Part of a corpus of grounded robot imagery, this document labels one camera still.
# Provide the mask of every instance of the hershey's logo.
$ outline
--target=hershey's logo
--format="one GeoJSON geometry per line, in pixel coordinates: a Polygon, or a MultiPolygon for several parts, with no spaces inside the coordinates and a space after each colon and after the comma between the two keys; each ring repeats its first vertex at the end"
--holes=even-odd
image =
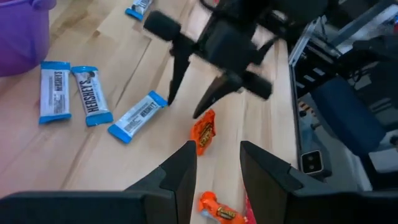
{"type": "Polygon", "coordinates": [[[147,108],[145,108],[140,115],[145,118],[154,108],[156,107],[156,104],[152,102],[147,108]]]}
{"type": "Polygon", "coordinates": [[[213,137],[213,124],[207,123],[200,134],[200,147],[204,147],[211,137],[213,137]]]}
{"type": "Polygon", "coordinates": [[[87,113],[99,111],[97,99],[95,98],[93,86],[90,80],[79,82],[81,94],[83,95],[83,102],[86,106],[87,113]]]}
{"type": "Polygon", "coordinates": [[[54,86],[55,86],[55,91],[62,91],[63,83],[62,83],[62,72],[55,72],[54,73],[54,86]]]}

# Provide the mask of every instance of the orange candy wrapper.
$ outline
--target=orange candy wrapper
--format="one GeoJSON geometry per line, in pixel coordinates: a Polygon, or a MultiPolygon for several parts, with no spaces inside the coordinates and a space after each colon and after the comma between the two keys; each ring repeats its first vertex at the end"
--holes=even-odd
{"type": "Polygon", "coordinates": [[[237,211],[217,202],[216,194],[205,192],[198,201],[199,212],[217,220],[220,224],[245,224],[245,218],[237,211]]]}
{"type": "Polygon", "coordinates": [[[203,155],[216,135],[215,116],[216,113],[212,109],[208,110],[191,129],[191,140],[197,144],[198,156],[203,155]]]}

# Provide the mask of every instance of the candy bar wrapper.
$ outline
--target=candy bar wrapper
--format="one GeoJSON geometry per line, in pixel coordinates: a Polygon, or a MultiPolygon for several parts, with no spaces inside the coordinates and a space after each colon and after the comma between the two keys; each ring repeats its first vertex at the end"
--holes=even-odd
{"type": "Polygon", "coordinates": [[[70,119],[68,62],[42,62],[39,124],[70,119]]]}
{"type": "Polygon", "coordinates": [[[113,115],[106,104],[98,69],[90,66],[79,66],[73,67],[72,73],[79,86],[81,100],[86,112],[87,126],[112,122],[113,115]]]}
{"type": "Polygon", "coordinates": [[[126,14],[142,21],[144,19],[145,12],[151,4],[152,0],[134,0],[131,8],[126,9],[126,14]]]}
{"type": "Polygon", "coordinates": [[[250,201],[248,195],[246,194],[246,223],[247,224],[256,224],[256,219],[254,218],[254,212],[251,208],[250,201]]]}
{"type": "Polygon", "coordinates": [[[118,122],[108,128],[108,132],[124,143],[129,143],[143,125],[167,102],[155,91],[151,91],[138,104],[133,106],[118,122]]]}
{"type": "Polygon", "coordinates": [[[216,113],[210,109],[201,117],[191,129],[191,140],[197,144],[197,155],[202,156],[216,136],[216,113]]]}

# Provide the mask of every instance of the black plastic part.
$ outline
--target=black plastic part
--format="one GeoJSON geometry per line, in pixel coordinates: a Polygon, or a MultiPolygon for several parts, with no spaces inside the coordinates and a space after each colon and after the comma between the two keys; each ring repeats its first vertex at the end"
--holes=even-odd
{"type": "Polygon", "coordinates": [[[145,20],[144,28],[165,41],[171,41],[179,35],[181,24],[160,11],[153,11],[145,20]]]}
{"type": "Polygon", "coordinates": [[[173,40],[173,48],[171,49],[171,53],[174,56],[174,69],[173,79],[170,81],[169,88],[169,106],[173,103],[175,97],[177,96],[178,89],[180,88],[185,72],[190,64],[189,57],[193,53],[194,48],[194,41],[183,34],[180,34],[176,39],[173,40]]]}
{"type": "Polygon", "coordinates": [[[197,119],[222,97],[238,91],[242,87],[242,84],[242,79],[234,73],[224,73],[221,77],[216,77],[199,101],[199,104],[193,113],[193,118],[197,119]]]}
{"type": "Polygon", "coordinates": [[[279,37],[274,37],[271,40],[268,40],[258,51],[256,56],[254,57],[253,64],[260,65],[264,60],[264,57],[268,53],[269,49],[275,44],[275,42],[279,40],[279,37]]]}
{"type": "Polygon", "coordinates": [[[261,76],[245,71],[242,75],[243,87],[264,100],[272,94],[272,83],[261,76]]]}
{"type": "Polygon", "coordinates": [[[219,68],[241,73],[253,61],[257,47],[251,37],[225,21],[219,21],[205,44],[206,59],[219,68]]]}
{"type": "Polygon", "coordinates": [[[187,142],[123,192],[23,192],[0,200],[0,223],[188,224],[195,192],[195,142],[187,142]]]}
{"type": "Polygon", "coordinates": [[[339,192],[250,142],[241,168],[257,223],[396,223],[398,192],[339,192]]]}

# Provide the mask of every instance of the red candy wrapper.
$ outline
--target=red candy wrapper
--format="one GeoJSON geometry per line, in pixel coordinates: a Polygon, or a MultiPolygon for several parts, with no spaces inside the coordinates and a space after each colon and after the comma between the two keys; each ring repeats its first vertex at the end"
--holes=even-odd
{"type": "Polygon", "coordinates": [[[197,155],[201,156],[210,145],[216,135],[215,128],[216,113],[210,109],[200,118],[191,129],[191,140],[197,144],[197,155]]]}
{"type": "Polygon", "coordinates": [[[256,219],[254,218],[253,209],[251,208],[248,195],[246,194],[246,223],[256,224],[256,219]]]}

